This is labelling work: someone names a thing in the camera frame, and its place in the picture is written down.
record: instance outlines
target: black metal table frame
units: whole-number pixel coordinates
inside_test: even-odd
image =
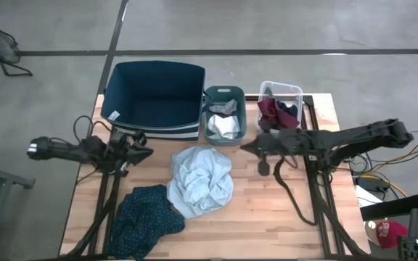
[[[259,95],[247,95],[245,96],[246,101],[257,101],[259,98]],[[304,104],[308,105],[308,112],[311,116],[311,129],[318,130],[319,124],[317,122],[317,116],[316,116],[316,108],[314,105],[314,98],[312,95],[304,95],[303,96]],[[303,108],[302,111],[302,120],[301,120],[301,128],[307,129],[307,122],[306,122],[306,113]],[[318,188],[314,188],[314,186],[318,186],[317,182],[314,182],[314,179],[317,178],[317,171],[316,171],[316,162],[311,160],[309,157],[304,157],[304,163],[306,166],[306,173],[308,176],[308,185],[309,185],[309,191],[311,193],[311,203],[313,208],[313,215],[314,219],[317,220],[318,227],[319,227],[319,235],[321,238],[321,245],[323,248],[324,257],[334,257],[336,258],[337,255],[343,256],[345,254],[343,241],[340,238],[340,236],[337,234],[336,231],[334,231],[334,240],[335,240],[335,246],[337,250],[337,254],[333,254],[332,250],[330,249],[330,242],[329,237],[327,234],[327,225],[325,223],[324,213],[320,210],[318,206],[318,196],[315,191],[318,191]],[[113,182],[112,182],[112,189],[110,192],[110,195],[112,195],[112,198],[110,201],[108,201],[109,204],[107,206],[105,205],[105,199],[106,199],[106,190],[107,190],[107,184],[109,180],[109,175],[102,175],[101,184],[99,187],[99,193],[98,193],[98,201],[97,206],[95,209],[95,215],[94,215],[94,223],[100,222],[104,220],[104,215],[101,215],[103,210],[107,210],[107,222],[106,222],[106,228],[104,232],[104,242],[102,245],[102,254],[96,254],[96,246],[97,246],[97,229],[96,231],[93,231],[94,235],[92,236],[90,242],[89,242],[89,248],[88,248],[88,254],[86,256],[82,257],[74,257],[75,260],[97,260],[99,258],[107,258],[108,256],[105,254],[107,253],[107,247],[110,240],[110,232],[112,228],[112,222],[115,217],[115,210],[117,207],[117,199],[118,199],[118,190],[120,187],[120,180],[121,176],[114,175]],[[325,192],[325,199],[327,201],[327,204],[331,211],[337,216],[337,210],[335,206],[335,201],[333,198],[332,193],[332,187],[330,182],[324,182],[324,192]]]

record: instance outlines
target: small teal basket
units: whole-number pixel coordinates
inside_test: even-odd
[[[228,138],[210,138],[214,132],[208,129],[209,119],[214,115],[210,110],[205,111],[204,137],[214,146],[235,146],[241,143],[246,134],[246,103],[245,92],[236,86],[212,86],[206,90],[210,97],[210,105],[226,104],[232,99],[237,101],[237,111],[235,112],[239,121],[239,130],[237,137]]]

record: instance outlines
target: dark green patterned cloth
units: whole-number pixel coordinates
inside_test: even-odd
[[[165,186],[135,188],[119,205],[108,254],[143,260],[161,236],[184,228],[184,217],[171,210]]]

